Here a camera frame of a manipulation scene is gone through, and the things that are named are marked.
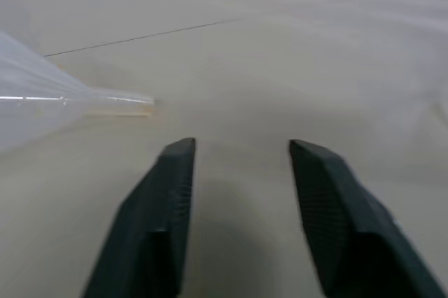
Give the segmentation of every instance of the clear plastic film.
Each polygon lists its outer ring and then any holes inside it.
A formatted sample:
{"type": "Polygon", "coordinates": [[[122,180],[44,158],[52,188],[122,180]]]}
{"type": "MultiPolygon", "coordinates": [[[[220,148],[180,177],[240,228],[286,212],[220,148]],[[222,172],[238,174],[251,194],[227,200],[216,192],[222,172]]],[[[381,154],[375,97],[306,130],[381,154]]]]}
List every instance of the clear plastic film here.
{"type": "Polygon", "coordinates": [[[87,87],[0,32],[0,152],[83,115],[149,116],[150,97],[87,87]]]}

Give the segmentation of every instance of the thin line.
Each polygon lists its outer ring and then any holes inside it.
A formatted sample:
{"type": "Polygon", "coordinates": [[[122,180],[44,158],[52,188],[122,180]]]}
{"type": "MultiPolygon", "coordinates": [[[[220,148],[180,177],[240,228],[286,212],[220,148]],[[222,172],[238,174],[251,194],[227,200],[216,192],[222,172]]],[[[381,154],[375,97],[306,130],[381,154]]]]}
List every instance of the thin line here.
{"type": "Polygon", "coordinates": [[[209,23],[209,24],[203,24],[203,25],[197,25],[195,27],[186,27],[183,29],[177,29],[177,30],[171,30],[171,31],[166,31],[166,32],[160,32],[158,34],[149,34],[147,36],[141,36],[141,37],[136,37],[136,38],[131,38],[131,39],[125,39],[122,41],[113,41],[111,43],[105,43],[105,44],[101,44],[101,45],[94,45],[94,46],[88,46],[86,48],[77,48],[75,50],[70,50],[70,51],[64,51],[64,52],[58,52],[58,53],[53,53],[51,55],[44,55],[44,57],[52,57],[53,55],[63,55],[64,53],[70,53],[70,52],[76,52],[76,51],[82,51],[82,50],[88,50],[90,48],[99,48],[101,46],[107,46],[107,45],[113,45],[113,44],[118,44],[118,43],[125,43],[127,41],[136,41],[137,39],[143,39],[143,38],[149,38],[149,37],[155,37],[155,36],[161,36],[163,34],[172,34],[173,32],[179,32],[179,31],[185,31],[185,30],[191,30],[191,29],[198,29],[200,27],[209,27],[210,25],[216,25],[216,24],[223,24],[223,23],[229,23],[229,22],[236,22],[237,20],[240,20],[241,18],[235,18],[232,20],[220,20],[218,22],[214,22],[214,23],[209,23]]]}

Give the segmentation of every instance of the white table surface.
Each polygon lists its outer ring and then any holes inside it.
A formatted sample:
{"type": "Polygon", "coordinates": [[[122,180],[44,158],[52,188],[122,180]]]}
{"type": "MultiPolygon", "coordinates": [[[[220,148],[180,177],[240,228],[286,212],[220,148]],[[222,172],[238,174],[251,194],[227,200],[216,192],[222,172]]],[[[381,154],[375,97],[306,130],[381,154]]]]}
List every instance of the white table surface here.
{"type": "Polygon", "coordinates": [[[343,155],[448,285],[448,0],[0,8],[0,28],[87,85],[158,102],[150,119],[85,118],[0,156],[2,298],[77,297],[118,204],[187,136],[199,143],[183,297],[321,297],[293,138],[343,155]]]}

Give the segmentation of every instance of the beige surface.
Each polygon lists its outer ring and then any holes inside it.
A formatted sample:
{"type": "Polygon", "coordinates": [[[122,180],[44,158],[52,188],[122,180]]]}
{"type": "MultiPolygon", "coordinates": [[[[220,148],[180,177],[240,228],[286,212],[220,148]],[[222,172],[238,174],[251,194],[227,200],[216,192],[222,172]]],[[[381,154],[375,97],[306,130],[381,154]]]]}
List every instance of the beige surface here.
{"type": "Polygon", "coordinates": [[[158,99],[0,157],[2,297],[77,297],[163,145],[199,140],[184,297],[320,297],[286,141],[345,156],[448,284],[447,0],[0,0],[93,86],[158,99]]]}

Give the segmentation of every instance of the plastic bag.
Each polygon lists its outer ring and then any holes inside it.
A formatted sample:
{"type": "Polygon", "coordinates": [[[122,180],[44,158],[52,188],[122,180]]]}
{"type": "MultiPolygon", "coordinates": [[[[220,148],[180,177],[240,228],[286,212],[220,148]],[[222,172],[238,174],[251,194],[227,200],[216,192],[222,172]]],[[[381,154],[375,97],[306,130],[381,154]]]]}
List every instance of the plastic bag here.
{"type": "Polygon", "coordinates": [[[150,97],[94,89],[0,32],[0,152],[85,115],[151,114],[150,97]]]}

